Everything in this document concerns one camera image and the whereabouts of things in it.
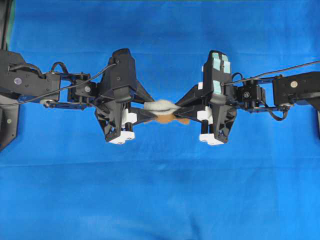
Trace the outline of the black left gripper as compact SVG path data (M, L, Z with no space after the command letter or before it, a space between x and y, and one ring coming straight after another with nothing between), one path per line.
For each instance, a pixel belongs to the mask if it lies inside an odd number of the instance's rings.
M95 116L104 133L105 141L110 144L122 145L133 140L133 125L157 119L157 115L148 110L131 108L131 102L144 104L155 100L138 80L130 81L129 86L100 90L93 102Z

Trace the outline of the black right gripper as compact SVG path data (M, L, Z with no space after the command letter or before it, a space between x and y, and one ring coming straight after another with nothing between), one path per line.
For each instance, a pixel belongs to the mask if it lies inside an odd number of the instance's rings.
M206 102L203 89L199 89L199 85L196 84L175 105L191 107L205 105ZM178 118L201 122L199 140L210 146L216 146L228 142L230 131L237 117L237 109L227 104L227 97L223 95L221 83L214 81L213 92L204 110L180 108L173 114Z

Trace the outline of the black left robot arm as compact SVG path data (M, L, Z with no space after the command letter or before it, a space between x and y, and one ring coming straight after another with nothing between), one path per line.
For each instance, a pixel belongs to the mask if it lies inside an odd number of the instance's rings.
M124 144L135 138L134 125L156 119L148 110L132 103L151 103L153 98L138 81L135 59L127 48L112 53L99 73L101 81L85 73L52 68L43 73L16 52L0 52L0 147L17 136L20 106L41 104L46 108L84 110L95 108L95 117L106 142Z

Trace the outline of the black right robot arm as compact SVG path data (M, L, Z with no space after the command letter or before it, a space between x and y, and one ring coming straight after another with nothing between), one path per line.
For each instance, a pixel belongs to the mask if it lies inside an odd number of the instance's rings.
M208 145L228 142L237 110L267 112L283 121L291 107L311 105L320 109L320 73L312 71L291 76L278 75L248 80L242 86L231 83L232 74L205 73L203 81L178 102L173 114L201 124L199 139Z

